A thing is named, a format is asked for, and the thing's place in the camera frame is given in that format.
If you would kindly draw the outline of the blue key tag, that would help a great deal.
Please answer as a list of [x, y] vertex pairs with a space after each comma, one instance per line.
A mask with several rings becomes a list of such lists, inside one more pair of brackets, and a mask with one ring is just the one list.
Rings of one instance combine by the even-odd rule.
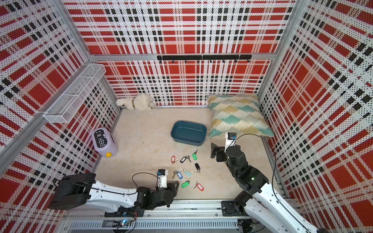
[[180, 179], [180, 180], [183, 179], [183, 175], [182, 175], [182, 173], [181, 173], [180, 171], [176, 171], [176, 170], [173, 171], [173, 179], [174, 179], [175, 177], [177, 177], [177, 178]]

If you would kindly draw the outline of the light mint key tag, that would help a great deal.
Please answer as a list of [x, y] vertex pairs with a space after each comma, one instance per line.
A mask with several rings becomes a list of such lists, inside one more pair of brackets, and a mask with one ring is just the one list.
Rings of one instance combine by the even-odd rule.
[[185, 173], [186, 176], [188, 176], [188, 177], [192, 177], [192, 173], [189, 172], [188, 170], [183, 169], [183, 172]]

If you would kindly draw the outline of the green key tag with key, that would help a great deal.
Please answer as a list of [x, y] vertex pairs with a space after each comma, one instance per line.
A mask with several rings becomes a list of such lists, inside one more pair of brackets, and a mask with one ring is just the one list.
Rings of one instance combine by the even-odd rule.
[[193, 154], [192, 154], [192, 157], [193, 157], [193, 159], [195, 160], [195, 161], [197, 161], [197, 151], [198, 150], [196, 150]]

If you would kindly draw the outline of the black key tag with key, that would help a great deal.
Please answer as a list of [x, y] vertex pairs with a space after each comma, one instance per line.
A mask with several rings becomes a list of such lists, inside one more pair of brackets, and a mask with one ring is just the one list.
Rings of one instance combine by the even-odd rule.
[[200, 168], [198, 163], [195, 163], [195, 168], [196, 168], [195, 173], [200, 173], [201, 172], [201, 168]]

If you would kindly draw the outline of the red key tag with key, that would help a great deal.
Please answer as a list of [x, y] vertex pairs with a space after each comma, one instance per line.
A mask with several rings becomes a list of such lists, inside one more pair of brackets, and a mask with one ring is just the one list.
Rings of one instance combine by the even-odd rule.
[[195, 185], [194, 188], [198, 188], [200, 191], [204, 191], [205, 190], [204, 187], [199, 182], [196, 183], [196, 185]]

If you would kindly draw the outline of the black tag with white label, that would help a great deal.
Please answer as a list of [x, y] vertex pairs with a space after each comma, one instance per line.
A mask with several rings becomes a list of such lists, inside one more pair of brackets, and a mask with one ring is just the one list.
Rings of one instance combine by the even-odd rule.
[[190, 156], [187, 155], [187, 156], [184, 156], [181, 160], [180, 160], [180, 163], [184, 163], [185, 161], [189, 161], [191, 163], [191, 159], [190, 159]]

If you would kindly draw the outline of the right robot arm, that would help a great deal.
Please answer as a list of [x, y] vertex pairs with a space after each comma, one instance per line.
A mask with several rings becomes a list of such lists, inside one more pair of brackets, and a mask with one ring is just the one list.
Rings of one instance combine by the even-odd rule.
[[248, 164], [239, 145], [211, 144], [211, 158], [224, 162], [242, 191], [233, 200], [233, 213], [258, 220], [272, 233], [326, 233], [302, 217], [275, 191], [269, 179]]

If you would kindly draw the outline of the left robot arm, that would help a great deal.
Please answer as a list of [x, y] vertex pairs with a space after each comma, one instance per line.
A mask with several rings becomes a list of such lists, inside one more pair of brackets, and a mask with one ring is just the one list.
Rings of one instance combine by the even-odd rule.
[[169, 207], [177, 196], [178, 181], [167, 181], [167, 171], [159, 170], [156, 189], [147, 187], [120, 188], [104, 184], [95, 179], [95, 173], [65, 176], [58, 181], [55, 194], [48, 208], [71, 210], [79, 206], [93, 206], [106, 213], [129, 210], [153, 210]]

